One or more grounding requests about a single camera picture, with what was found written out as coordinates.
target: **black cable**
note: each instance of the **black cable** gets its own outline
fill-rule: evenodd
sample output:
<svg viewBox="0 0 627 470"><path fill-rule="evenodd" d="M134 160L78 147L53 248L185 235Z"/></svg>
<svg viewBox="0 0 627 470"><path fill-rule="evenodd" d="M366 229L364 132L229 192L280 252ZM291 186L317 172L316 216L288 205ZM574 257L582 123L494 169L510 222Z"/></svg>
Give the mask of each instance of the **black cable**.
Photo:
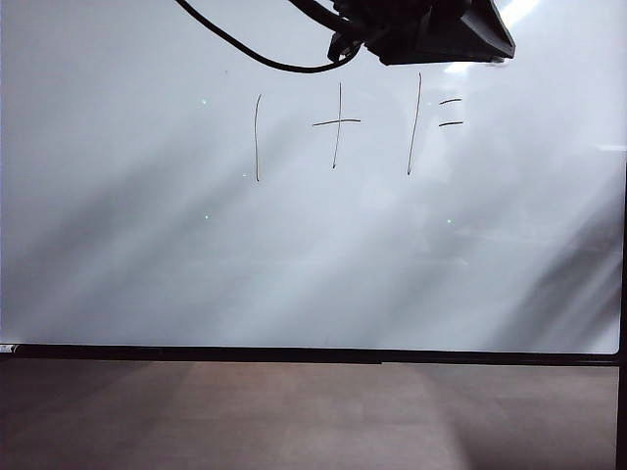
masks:
<svg viewBox="0 0 627 470"><path fill-rule="evenodd" d="M211 32L217 34L219 37L224 39L226 42L228 42L232 46L235 46L237 49L242 51L247 56L251 57L252 59L255 59L257 62L261 62L265 66L272 67L273 69L279 69L280 71L293 71L293 72L298 72L298 73L318 73L321 71L330 71L333 69L337 69L338 67L342 67L343 65L352 61L360 50L360 46L358 46L353 51L351 51L350 54L347 54L347 56L341 61L327 64L325 66L300 67L300 66L290 66L287 64L281 64L280 62L276 62L271 59L268 59L262 56L261 54L258 54L257 52L253 51L249 47L245 46L244 44L239 42L237 39L235 39L233 36L228 34L226 31L220 29L215 24L207 20L204 16L202 16L196 9L194 9L194 7L192 7L185 0L174 0L174 1L178 3L178 5L180 5L183 8L183 10L185 10L189 15L191 15L194 18L194 20L196 20L198 23L200 23L202 26L204 26Z"/></svg>
<svg viewBox="0 0 627 470"><path fill-rule="evenodd" d="M365 29L363 27L359 27L355 23L351 23L348 20L344 20L339 15L329 12L315 0L288 1L312 20L334 30L335 32L342 33L345 37L354 40L365 39L366 37Z"/></svg>

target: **floor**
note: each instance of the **floor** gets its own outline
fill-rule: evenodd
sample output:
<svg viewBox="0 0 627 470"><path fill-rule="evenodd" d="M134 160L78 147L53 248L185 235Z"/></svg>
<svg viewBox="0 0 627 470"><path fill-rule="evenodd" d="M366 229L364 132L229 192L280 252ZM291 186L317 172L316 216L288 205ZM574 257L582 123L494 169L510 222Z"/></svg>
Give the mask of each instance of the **floor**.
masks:
<svg viewBox="0 0 627 470"><path fill-rule="evenodd" d="M0 361L1 469L613 470L613 368Z"/></svg>

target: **handwritten math equation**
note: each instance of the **handwritten math equation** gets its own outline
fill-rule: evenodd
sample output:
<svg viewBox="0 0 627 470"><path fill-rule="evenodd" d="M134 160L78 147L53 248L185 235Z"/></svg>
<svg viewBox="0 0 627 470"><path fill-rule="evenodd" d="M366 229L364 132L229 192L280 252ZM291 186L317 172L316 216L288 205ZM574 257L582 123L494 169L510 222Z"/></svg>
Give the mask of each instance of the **handwritten math equation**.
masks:
<svg viewBox="0 0 627 470"><path fill-rule="evenodd" d="M262 94L260 94L257 98L257 104L255 105L255 118L254 118L254 134L255 134L255 178L259 182L259 167L260 167L260 158L259 158L259 139L257 132L257 120L259 116L260 103L262 101ZM418 74L418 92L417 92L417 102L415 106L415 115L413 118L413 129L411 131L411 140L410 140L410 154L408 156L408 176L411 175L411 167L413 164L413 143L415 141L415 131L418 124L418 117L420 114L420 98L422 96L422 73ZM449 105L452 103L458 103L462 101L461 98L450 98L439 103L440 106ZM340 146L340 133L342 130L342 124L345 122L359 123L362 122L361 119L355 117L343 117L342 116L342 83L339 83L338 88L338 113L337 118L332 120L326 120L324 122L316 122L312 124L313 127L318 127L322 125L330 125L335 124L337 126L337 132L335 135L335 150L333 151L333 164L331 166L332 169L335 169L337 165L337 153L338 148ZM452 120L441 122L438 124L439 127L445 127L448 125L461 125L463 124L463 120Z"/></svg>

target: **white board surface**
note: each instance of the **white board surface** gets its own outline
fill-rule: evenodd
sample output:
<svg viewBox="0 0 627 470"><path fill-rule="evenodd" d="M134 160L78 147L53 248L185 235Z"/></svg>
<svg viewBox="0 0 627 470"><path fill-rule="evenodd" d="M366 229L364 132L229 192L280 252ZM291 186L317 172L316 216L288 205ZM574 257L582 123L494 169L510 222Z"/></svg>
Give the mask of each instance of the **white board surface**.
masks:
<svg viewBox="0 0 627 470"><path fill-rule="evenodd" d="M192 3L325 63L284 0ZM172 0L3 1L0 340L614 353L627 2L497 3L503 65L303 75Z"/></svg>

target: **black frame edge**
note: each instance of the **black frame edge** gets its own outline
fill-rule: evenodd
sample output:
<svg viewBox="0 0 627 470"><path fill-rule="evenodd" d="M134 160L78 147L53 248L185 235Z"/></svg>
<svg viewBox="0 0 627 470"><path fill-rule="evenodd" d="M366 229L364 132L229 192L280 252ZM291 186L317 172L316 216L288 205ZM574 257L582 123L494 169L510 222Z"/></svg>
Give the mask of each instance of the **black frame edge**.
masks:
<svg viewBox="0 0 627 470"><path fill-rule="evenodd" d="M317 362L354 364L401 362L594 367L616 367L620 363L619 354L74 345L19 345L10 356L101 360Z"/></svg>

